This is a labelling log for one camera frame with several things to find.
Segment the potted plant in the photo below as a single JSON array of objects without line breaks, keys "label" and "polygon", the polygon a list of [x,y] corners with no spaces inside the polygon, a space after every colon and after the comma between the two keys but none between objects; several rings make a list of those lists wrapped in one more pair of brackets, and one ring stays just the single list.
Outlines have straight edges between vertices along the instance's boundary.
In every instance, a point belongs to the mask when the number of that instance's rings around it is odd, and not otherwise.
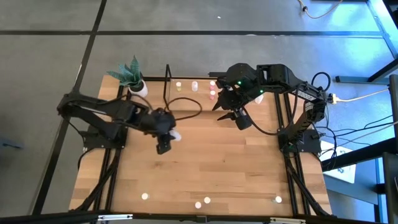
[{"label": "potted plant", "polygon": [[112,77],[120,80],[121,86],[128,86],[129,91],[133,94],[145,97],[148,94],[147,85],[142,79],[142,73],[139,69],[139,64],[134,56],[131,61],[130,67],[125,65],[119,65],[120,73],[108,71],[106,73],[110,74]]}]

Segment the gray floor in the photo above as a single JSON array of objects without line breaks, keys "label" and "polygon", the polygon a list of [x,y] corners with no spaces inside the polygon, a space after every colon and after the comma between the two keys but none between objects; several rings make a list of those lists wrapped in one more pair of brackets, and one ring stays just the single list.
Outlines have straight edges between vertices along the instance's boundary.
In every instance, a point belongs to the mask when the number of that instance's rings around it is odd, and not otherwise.
[{"label": "gray floor", "polygon": [[[305,2],[313,14],[333,4]],[[90,30],[99,5],[99,0],[0,0],[0,29]],[[291,0],[112,0],[108,1],[99,29],[378,30],[365,3],[344,2],[333,14],[312,20],[303,16],[299,4]],[[0,135],[25,144],[22,150],[0,151],[0,217],[29,213],[60,122],[55,108],[73,85],[87,40],[86,36],[0,36]],[[283,63],[308,81],[319,71],[333,77],[366,77],[393,59],[384,40],[378,37],[101,36],[95,41],[81,92],[96,96],[105,72],[116,70],[118,63],[130,61],[133,55],[147,76],[163,75],[166,63],[176,77],[205,77],[208,72],[222,72],[238,62],[253,67]],[[340,98],[353,98],[383,88],[333,83],[330,92]],[[391,114],[389,93],[329,106],[329,110],[332,129],[362,128]],[[391,136],[393,132],[388,129],[360,141],[375,143]],[[362,146],[350,143],[347,147]],[[45,213],[67,211],[81,148],[80,137],[68,130]],[[351,200],[354,207],[359,203]],[[349,212],[354,209],[339,209],[348,204],[345,199],[331,199],[331,204],[339,217],[373,219],[369,214]]]}]

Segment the wooden tabletop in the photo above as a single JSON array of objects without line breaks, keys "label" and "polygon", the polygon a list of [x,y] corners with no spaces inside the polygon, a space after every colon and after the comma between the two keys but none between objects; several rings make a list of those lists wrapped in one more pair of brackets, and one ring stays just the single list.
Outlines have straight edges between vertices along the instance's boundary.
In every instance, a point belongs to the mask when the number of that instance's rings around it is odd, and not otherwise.
[{"label": "wooden tabletop", "polygon": [[[192,81],[198,82],[197,92],[191,91]],[[181,91],[177,91],[175,82],[182,82]],[[98,98],[115,98],[118,83],[104,76]],[[163,85],[163,82],[147,82],[147,99],[154,108],[164,107]],[[210,99],[209,80],[172,80],[169,86],[168,100],[181,96],[193,98],[201,103],[203,112],[195,118],[177,121],[182,140],[172,141],[172,149],[163,155],[156,153],[156,139],[129,130],[111,210],[291,217],[284,158],[277,137],[266,136],[254,127],[240,131],[231,120],[217,121],[226,112],[211,111],[216,99]],[[295,119],[302,113],[302,105],[299,101]],[[170,105],[176,118],[193,114],[197,108],[184,100]],[[252,102],[246,109],[262,129],[275,132],[278,128],[273,94],[264,94],[260,105]],[[97,184],[103,155],[103,149],[95,149],[83,158],[70,208],[79,206]],[[306,186],[323,209],[331,212],[319,161],[306,153],[301,153],[301,159]],[[141,199],[143,193],[149,194],[149,199]],[[303,213],[297,186],[296,194],[299,211]],[[276,196],[282,197],[282,203],[272,201]],[[203,203],[205,197],[211,198],[209,204]],[[195,208],[195,202],[202,203],[201,209]]]}]

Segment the white cable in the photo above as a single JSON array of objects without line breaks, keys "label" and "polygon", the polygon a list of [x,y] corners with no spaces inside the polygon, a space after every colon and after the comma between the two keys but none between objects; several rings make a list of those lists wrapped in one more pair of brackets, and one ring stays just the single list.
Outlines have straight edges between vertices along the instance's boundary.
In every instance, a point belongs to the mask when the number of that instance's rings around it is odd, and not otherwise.
[{"label": "white cable", "polygon": [[382,93],[382,92],[387,91],[387,90],[388,90],[388,88],[386,88],[385,90],[380,90],[380,91],[377,91],[377,92],[374,92],[374,93],[370,93],[368,95],[360,96],[360,97],[349,99],[349,100],[342,100],[342,99],[340,99],[340,98],[338,98],[336,96],[336,100],[334,100],[334,101],[335,102],[352,102],[352,101],[355,101],[355,100],[363,99],[363,98],[368,97],[368,96],[373,96],[373,95],[376,95],[378,93]]},{"label": "white cable", "polygon": [[389,127],[391,127],[391,126],[394,126],[394,125],[396,125],[396,124],[398,124],[398,121],[396,121],[396,122],[394,122],[394,123],[392,123],[392,124],[390,124],[390,125],[388,125],[388,126],[386,126],[386,127],[384,127],[384,128],[381,128],[381,129],[372,131],[371,133],[367,133],[367,134],[364,134],[364,135],[362,135],[362,136],[360,136],[360,137],[357,137],[357,138],[354,138],[354,139],[352,139],[352,140],[349,140],[348,142],[346,142],[346,143],[344,143],[344,144],[341,144],[341,145],[339,145],[339,146],[337,146],[337,147],[344,146],[345,144],[348,144],[349,142],[352,142],[352,141],[355,141],[355,140],[357,140],[357,139],[360,139],[360,138],[363,138],[363,137],[365,137],[365,136],[368,136],[368,135],[370,135],[370,134],[374,134],[374,133],[376,133],[376,132],[382,131],[382,130],[384,130],[384,129],[386,129],[386,128],[389,128]]},{"label": "white cable", "polygon": [[[298,0],[298,1],[299,1],[300,5],[301,5],[302,9],[304,9],[306,6],[304,6],[304,3],[302,2],[302,0]],[[335,9],[340,3],[342,3],[342,2],[343,2],[343,0],[340,0],[340,2],[338,2],[337,4],[335,4],[331,9],[329,9],[329,11],[327,11],[325,14],[320,15],[320,16],[316,16],[316,17],[311,16],[311,15],[308,13],[308,7],[307,7],[306,9],[304,9],[304,12],[305,12],[305,13],[307,14],[307,16],[308,16],[309,18],[311,18],[311,19],[319,19],[319,18],[321,18],[321,17],[323,17],[323,16],[329,14],[332,10],[334,10],[334,9]]]}]

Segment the green leaves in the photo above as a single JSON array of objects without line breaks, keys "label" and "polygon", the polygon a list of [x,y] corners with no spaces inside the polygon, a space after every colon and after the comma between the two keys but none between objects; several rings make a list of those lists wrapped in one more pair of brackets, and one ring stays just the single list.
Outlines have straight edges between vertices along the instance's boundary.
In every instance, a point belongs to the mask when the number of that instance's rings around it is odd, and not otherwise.
[{"label": "green leaves", "polygon": [[125,86],[139,86],[141,84],[141,72],[139,70],[139,63],[134,56],[133,60],[131,61],[130,67],[125,65],[119,65],[119,70],[121,73],[108,71],[107,73],[110,74],[112,77],[117,78],[120,80],[120,85]]}]

